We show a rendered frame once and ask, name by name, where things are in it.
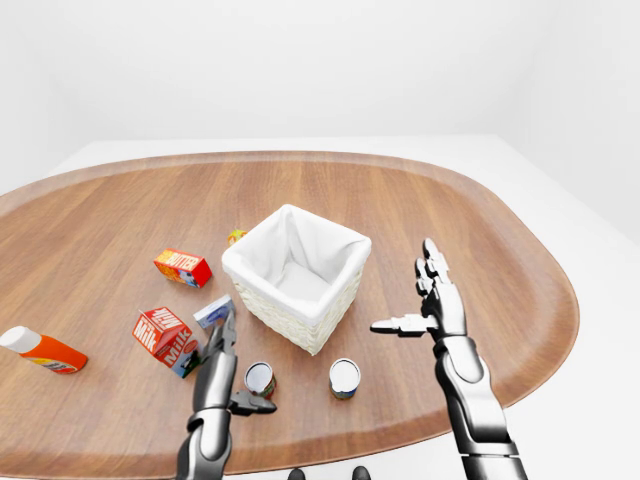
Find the orange bottle with white cap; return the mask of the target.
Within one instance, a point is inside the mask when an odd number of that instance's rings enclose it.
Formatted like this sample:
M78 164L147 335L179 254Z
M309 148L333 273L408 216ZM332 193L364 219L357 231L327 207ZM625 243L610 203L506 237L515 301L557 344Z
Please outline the orange bottle with white cap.
M24 326L13 327L0 335L0 346L58 374L76 373L88 362L85 354Z

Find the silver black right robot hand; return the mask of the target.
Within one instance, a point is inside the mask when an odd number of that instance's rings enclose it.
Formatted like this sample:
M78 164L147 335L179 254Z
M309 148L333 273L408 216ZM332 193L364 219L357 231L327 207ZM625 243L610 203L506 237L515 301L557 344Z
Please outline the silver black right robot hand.
M416 290L422 298L421 312L373 322L370 330L400 337L421 337L429 332L435 341L448 336L466 336L463 301L449 278L445 256L431 238L423 241L422 251L423 257L414 263Z

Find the red orange butter box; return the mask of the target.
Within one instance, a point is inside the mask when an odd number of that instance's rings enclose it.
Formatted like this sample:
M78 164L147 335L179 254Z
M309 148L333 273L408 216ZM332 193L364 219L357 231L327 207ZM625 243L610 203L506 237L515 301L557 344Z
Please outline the red orange butter box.
M204 257L176 249L165 249L154 264L167 279L196 288L202 288L212 277Z

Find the white wicker basket with liner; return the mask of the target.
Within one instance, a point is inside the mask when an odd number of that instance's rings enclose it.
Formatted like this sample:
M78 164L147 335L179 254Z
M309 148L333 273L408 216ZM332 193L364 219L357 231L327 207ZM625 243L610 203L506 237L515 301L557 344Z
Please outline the white wicker basket with liner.
M285 204L221 257L246 308L316 355L353 303L371 239Z

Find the tin with blue green label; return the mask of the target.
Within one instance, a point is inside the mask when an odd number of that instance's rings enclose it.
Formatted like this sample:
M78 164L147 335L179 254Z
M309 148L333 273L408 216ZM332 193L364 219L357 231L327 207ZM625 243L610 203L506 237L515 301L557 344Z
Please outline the tin with blue green label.
M351 359L337 359L329 369L330 390L338 399L351 398L355 394L360 380L360 369Z

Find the tin with red label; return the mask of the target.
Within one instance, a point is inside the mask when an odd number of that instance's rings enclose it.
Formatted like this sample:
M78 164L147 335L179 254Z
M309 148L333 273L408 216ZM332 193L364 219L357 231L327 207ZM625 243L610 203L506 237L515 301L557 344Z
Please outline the tin with red label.
M252 394L270 399L276 389L277 380L267 362L255 362L247 369L244 384Z

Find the red white milk carton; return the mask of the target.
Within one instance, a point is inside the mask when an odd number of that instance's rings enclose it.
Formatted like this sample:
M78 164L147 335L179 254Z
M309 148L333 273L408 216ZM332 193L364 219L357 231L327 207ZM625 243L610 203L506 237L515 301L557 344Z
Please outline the red white milk carton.
M199 341L167 307L140 311L132 335L156 360L180 378L187 377L200 363Z

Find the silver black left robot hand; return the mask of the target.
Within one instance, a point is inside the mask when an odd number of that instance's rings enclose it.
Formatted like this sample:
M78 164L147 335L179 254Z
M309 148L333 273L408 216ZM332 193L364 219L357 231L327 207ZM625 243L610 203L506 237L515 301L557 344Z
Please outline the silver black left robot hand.
M229 310L219 319L203 350L193 395L193 411L210 408L227 409L234 415L269 414L276 405L248 391L232 392L237 369L234 344L237 338L235 311Z

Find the blue white small box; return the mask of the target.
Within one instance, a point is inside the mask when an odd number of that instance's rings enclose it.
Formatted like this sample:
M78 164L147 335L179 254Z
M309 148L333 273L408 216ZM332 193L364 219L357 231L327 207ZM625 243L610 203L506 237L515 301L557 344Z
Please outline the blue white small box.
M194 313L193 317L201 328L206 329L220 319L225 320L231 311L235 311L233 300L229 294L225 294Z

